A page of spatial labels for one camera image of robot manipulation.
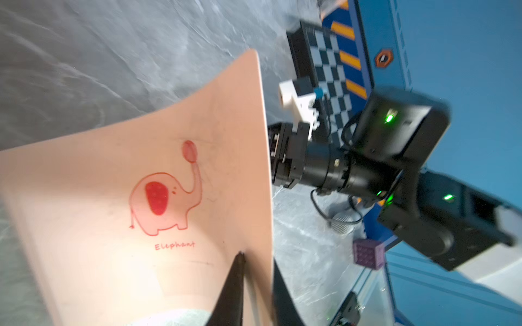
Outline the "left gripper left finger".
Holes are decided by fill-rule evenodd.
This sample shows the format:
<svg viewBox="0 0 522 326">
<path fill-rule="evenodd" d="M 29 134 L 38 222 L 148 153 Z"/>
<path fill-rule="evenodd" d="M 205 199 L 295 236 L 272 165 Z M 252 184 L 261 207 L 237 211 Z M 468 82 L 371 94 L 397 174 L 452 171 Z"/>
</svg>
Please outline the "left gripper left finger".
<svg viewBox="0 0 522 326">
<path fill-rule="evenodd" d="M 242 326 L 246 258 L 238 252 L 206 326 Z"/>
</svg>

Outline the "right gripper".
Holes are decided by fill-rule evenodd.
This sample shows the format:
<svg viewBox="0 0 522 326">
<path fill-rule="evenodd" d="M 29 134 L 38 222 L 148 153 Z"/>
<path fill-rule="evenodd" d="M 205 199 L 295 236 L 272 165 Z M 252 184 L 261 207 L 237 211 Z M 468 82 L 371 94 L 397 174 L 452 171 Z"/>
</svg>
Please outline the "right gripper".
<svg viewBox="0 0 522 326">
<path fill-rule="evenodd" d="M 308 140 L 310 125 L 280 122 L 268 126 L 271 179 L 275 186 L 298 184 L 324 193 L 338 192 L 383 200 L 392 191 L 392 168 L 352 149 Z"/>
</svg>

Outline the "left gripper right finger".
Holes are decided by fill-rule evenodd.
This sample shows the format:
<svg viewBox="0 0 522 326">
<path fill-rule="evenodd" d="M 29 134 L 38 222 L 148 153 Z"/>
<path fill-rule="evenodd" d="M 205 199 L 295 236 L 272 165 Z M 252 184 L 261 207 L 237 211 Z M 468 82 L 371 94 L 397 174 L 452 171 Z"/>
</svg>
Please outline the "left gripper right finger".
<svg viewBox="0 0 522 326">
<path fill-rule="evenodd" d="M 275 325 L 304 326 L 276 261 L 273 274 L 273 310 Z"/>
</svg>

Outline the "pink photo album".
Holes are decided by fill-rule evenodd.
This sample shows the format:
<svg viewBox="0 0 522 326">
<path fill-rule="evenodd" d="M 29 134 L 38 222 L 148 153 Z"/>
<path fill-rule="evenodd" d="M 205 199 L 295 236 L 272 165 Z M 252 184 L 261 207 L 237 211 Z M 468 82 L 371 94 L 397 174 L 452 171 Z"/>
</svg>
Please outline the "pink photo album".
<svg viewBox="0 0 522 326">
<path fill-rule="evenodd" d="M 165 109 L 1 152 L 1 200 L 55 325 L 212 311 L 247 261 L 244 325 L 270 325 L 273 212 L 258 53 Z"/>
</svg>

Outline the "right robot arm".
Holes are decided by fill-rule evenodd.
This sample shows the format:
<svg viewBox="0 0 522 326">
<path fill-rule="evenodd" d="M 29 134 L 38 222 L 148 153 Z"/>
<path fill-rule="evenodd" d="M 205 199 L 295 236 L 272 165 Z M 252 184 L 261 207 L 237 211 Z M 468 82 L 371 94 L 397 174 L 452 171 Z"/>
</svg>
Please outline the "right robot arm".
<svg viewBox="0 0 522 326">
<path fill-rule="evenodd" d="M 451 121 L 446 103 L 377 87 L 342 131 L 343 147 L 309 140 L 308 122 L 268 128 L 272 182 L 382 202 L 378 220 L 448 271 L 521 301 L 521 210 L 424 169 Z"/>
</svg>

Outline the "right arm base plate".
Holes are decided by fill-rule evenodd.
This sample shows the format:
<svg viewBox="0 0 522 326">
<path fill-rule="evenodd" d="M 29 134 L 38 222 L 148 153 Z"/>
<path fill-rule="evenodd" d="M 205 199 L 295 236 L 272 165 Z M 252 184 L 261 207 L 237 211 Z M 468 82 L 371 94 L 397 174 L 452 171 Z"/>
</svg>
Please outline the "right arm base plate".
<svg viewBox="0 0 522 326">
<path fill-rule="evenodd" d="M 361 313 L 358 296 L 355 292 L 351 291 L 334 315 L 330 326 L 357 326 L 360 322 L 360 318 Z"/>
</svg>

